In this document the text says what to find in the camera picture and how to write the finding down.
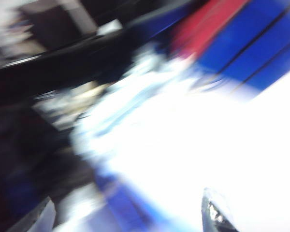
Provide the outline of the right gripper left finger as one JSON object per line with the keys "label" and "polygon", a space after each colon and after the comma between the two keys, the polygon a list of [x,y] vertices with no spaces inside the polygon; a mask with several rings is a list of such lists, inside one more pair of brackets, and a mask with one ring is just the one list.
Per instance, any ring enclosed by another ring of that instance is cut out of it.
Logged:
{"label": "right gripper left finger", "polygon": [[55,205],[46,197],[13,225],[14,232],[51,232],[56,218]]}

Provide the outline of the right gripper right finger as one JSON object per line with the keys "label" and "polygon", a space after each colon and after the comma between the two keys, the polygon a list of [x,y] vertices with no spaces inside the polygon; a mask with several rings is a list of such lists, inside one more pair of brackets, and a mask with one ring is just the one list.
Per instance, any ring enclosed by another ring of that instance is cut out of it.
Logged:
{"label": "right gripper right finger", "polygon": [[204,232],[234,232],[233,218],[226,199],[211,188],[203,190],[202,222]]}

